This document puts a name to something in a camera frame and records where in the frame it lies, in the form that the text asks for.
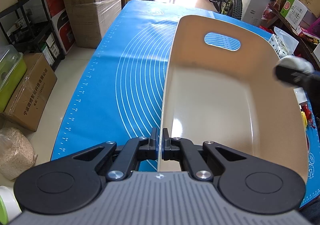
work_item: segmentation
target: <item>red logo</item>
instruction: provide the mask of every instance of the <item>red logo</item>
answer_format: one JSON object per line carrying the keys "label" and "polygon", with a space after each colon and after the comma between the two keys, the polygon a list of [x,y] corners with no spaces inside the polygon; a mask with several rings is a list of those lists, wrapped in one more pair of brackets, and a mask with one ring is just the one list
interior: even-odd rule
{"label": "red logo", "polygon": [[290,3],[287,1],[284,5],[284,9],[289,10],[289,8],[290,8]]}

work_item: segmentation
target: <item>bag of grain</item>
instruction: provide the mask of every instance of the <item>bag of grain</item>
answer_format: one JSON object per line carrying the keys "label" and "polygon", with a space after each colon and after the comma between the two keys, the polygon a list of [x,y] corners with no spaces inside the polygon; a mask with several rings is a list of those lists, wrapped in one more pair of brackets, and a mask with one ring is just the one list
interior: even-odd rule
{"label": "bag of grain", "polygon": [[0,130],[0,173],[9,180],[34,166],[37,155],[28,139],[16,128]]}

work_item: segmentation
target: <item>black metal rack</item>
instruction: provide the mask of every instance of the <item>black metal rack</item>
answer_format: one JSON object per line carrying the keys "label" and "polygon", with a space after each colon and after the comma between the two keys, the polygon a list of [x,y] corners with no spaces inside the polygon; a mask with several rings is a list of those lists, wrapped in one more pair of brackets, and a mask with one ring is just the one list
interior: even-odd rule
{"label": "black metal rack", "polygon": [[44,13],[45,16],[47,18],[47,21],[45,22],[40,22],[37,23],[37,28],[41,29],[41,31],[35,32],[34,29],[32,29],[31,24],[29,23],[28,17],[25,13],[25,10],[23,8],[23,5],[26,4],[28,1],[30,0],[17,0],[17,3],[15,3],[14,5],[8,7],[7,9],[3,10],[2,12],[0,12],[0,19],[3,18],[4,16],[15,12],[16,16],[18,19],[20,19],[18,10],[20,9],[22,16],[24,17],[25,21],[26,21],[26,25],[28,28],[28,31],[31,35],[31,39],[28,41],[24,41],[24,42],[18,42],[18,43],[12,43],[12,41],[10,40],[10,38],[8,37],[6,31],[3,28],[3,25],[0,21],[0,28],[3,32],[3,34],[5,35],[7,41],[9,44],[13,45],[17,51],[22,52],[23,54],[28,54],[28,53],[38,53],[38,52],[42,52],[41,47],[39,45],[39,42],[44,38],[44,36],[46,35],[46,33],[51,30],[53,37],[55,39],[55,42],[58,46],[59,49],[59,55],[57,56],[57,58],[54,58],[54,63],[51,66],[53,70],[56,70],[57,66],[59,65],[60,61],[63,60],[65,58],[65,55],[63,53],[63,49],[61,48],[59,39],[57,38],[57,35],[54,31],[52,22],[50,20],[49,14],[47,12],[47,9],[45,7],[45,3],[44,0],[41,0],[43,9],[44,9]]}

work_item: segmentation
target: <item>tissue box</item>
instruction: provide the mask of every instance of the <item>tissue box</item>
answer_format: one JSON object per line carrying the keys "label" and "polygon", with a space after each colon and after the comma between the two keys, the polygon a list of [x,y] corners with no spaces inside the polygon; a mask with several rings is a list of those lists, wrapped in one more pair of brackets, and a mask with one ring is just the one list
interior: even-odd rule
{"label": "tissue box", "polygon": [[276,51],[276,53],[278,54],[280,59],[289,55],[287,47],[285,46],[285,44],[282,42],[282,40],[280,40],[280,38],[277,35],[272,34],[272,36],[268,42],[271,44],[273,49]]}

